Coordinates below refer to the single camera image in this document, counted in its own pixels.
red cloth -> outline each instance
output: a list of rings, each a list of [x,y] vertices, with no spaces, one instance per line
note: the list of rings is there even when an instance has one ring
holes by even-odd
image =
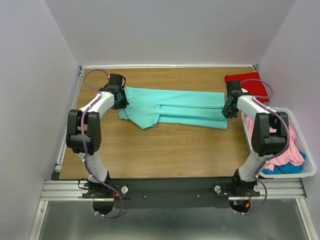
[[[246,79],[260,79],[258,72],[250,72],[250,73],[244,73],[244,74],[236,74],[236,75],[226,75],[224,77],[225,83],[228,83],[233,80],[239,80],[242,82]],[[249,93],[251,93],[254,96],[263,96],[268,97],[267,91],[265,86],[260,81],[246,81],[243,84],[241,84],[241,87],[243,89],[247,89]],[[261,103],[268,102],[269,99],[266,98],[256,98]]]

wooden table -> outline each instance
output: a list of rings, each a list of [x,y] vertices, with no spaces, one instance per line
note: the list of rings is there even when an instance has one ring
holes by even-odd
[[[251,67],[109,69],[126,77],[135,88],[224,92],[225,75],[253,72]],[[100,88],[103,72],[93,72],[88,84]],[[81,85],[76,109],[96,93]],[[232,176],[249,155],[241,117],[228,120],[227,130],[158,123],[140,129],[130,120],[119,119],[119,110],[101,118],[100,154],[112,178],[175,178]],[[79,157],[70,148],[64,155],[60,179],[86,178]]]

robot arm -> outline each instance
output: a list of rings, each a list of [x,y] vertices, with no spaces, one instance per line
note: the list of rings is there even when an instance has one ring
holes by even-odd
[[[84,124],[86,125],[86,130],[84,131],[85,141],[88,152],[86,164],[92,173],[102,182],[107,181],[109,173],[101,161],[99,152],[102,139],[100,118],[110,108],[122,109],[128,105],[123,80],[125,78],[122,75],[110,74],[109,83],[99,90],[100,93],[89,104],[79,110],[70,110],[68,113],[66,145],[83,160],[85,149],[80,129],[81,116],[89,108],[84,117]],[[88,180],[97,183],[92,175],[88,176]]]
[[[254,120],[251,136],[253,151],[233,176],[234,179],[237,179],[235,185],[239,186],[240,181],[255,181],[265,165],[268,164],[268,159],[285,148],[287,131],[281,121],[271,113],[272,110],[267,111],[266,108],[262,108],[260,104],[257,104],[255,97],[250,95],[247,90],[242,89],[239,81],[228,82],[226,88],[227,101],[222,114],[226,118],[236,118],[240,110]],[[285,112],[277,112],[277,114],[288,126],[288,115]],[[276,129],[276,132],[270,133],[270,127]]]

teal cloth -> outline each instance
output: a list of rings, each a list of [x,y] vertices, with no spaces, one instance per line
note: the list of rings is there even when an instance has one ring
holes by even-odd
[[[129,105],[119,113],[141,129],[157,123],[184,124],[227,129],[221,111],[225,104],[223,92],[174,91],[126,87]]]

white laundry basket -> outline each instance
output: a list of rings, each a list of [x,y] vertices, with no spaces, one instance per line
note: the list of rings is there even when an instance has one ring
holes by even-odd
[[[304,139],[304,136],[301,133],[301,130],[298,126],[298,123],[293,115],[293,113],[284,107],[272,107],[273,110],[277,112],[285,112],[289,116],[289,125],[291,128],[295,131],[296,139],[294,141],[296,147],[298,148],[299,151],[303,152],[306,154],[306,159],[303,163],[303,170],[300,173],[292,173],[292,174],[264,174],[260,173],[261,177],[267,178],[267,179],[295,179],[295,178],[305,178],[309,176],[313,176],[316,174],[317,169],[316,165],[313,162],[313,159],[311,157],[309,148],[306,144],[306,141]],[[248,131],[248,127],[245,122],[245,118],[247,115],[242,112],[241,113],[241,118],[242,118],[242,127],[246,139],[246,143],[248,144],[249,151],[252,151],[252,146],[251,146],[251,136]]]

